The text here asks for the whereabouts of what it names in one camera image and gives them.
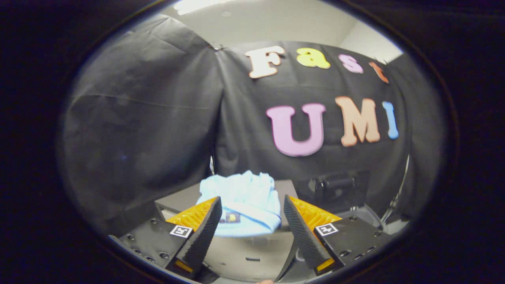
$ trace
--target felt letter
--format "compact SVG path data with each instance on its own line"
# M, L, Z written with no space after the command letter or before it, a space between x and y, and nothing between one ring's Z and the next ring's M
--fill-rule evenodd
M330 68L330 63L326 61L324 54L319 50L303 48L297 49L296 52L299 54L296 60L307 67L319 67L322 69Z
M291 117L295 114L293 107L279 106L267 110L267 116L272 119L275 147L281 153L292 157L311 155L323 145L323 113L326 108L321 104L306 104L301 109L309 115L311 131L309 138L303 142L293 139L291 125Z
M350 55L341 54L338 56L342 65L352 73L363 73L363 68L357 63L356 59Z
M377 127L377 117L375 115L375 103L371 99L363 99L361 113L349 97L337 97L335 102L342 109L344 120L344 136L342 145L351 147L358 141L354 135L354 129L361 143L365 141L377 142L380 134Z
M389 84L389 80L384 76L384 74L382 74L382 69L380 69L380 67L377 66L377 64L375 64L375 62L370 62L369 64L370 64L370 66L372 66L374 68L374 70L377 73L377 75L379 75L379 78L382 81L384 81L385 83Z
M256 79L276 74L277 68L271 67L270 63L279 66L281 64L279 54L284 54L284 49L280 46L246 52L245 55L251 58L252 64L249 77Z
M393 104L390 102L382 102L382 107L386 110L387 121L389 123L389 130L387 132L387 135L391 139L396 139L398 138L398 129L396 128Z

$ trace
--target light blue towel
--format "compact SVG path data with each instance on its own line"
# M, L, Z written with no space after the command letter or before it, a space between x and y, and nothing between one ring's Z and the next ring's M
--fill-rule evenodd
M274 179L251 171L229 177L210 176L200 183L197 204L220 196L223 207L216 236L248 237L273 233L281 224L279 196Z

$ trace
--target letter i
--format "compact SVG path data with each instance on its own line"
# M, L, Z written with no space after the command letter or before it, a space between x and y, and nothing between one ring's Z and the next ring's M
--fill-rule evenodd
M398 129L396 128L393 104L390 102L382 102L382 107L386 110L387 121L389 123L389 130L387 132L387 135L391 139L396 139L398 138Z

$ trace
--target white ceiling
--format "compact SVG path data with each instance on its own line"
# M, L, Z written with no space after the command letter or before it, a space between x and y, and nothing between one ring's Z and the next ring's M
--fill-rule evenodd
M182 16L173 7L161 13L178 19L214 46L263 40L339 46L357 23L319 0L237 0Z

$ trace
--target pink letter u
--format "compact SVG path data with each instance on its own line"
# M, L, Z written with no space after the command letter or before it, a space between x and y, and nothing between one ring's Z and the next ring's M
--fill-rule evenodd
M321 104L306 104L301 110L309 115L311 135L309 139L298 142L293 139L291 116L295 110L290 106L269 108L267 116L272 119L272 133L275 147L283 154L300 157L317 152L323 145L323 113L326 111Z

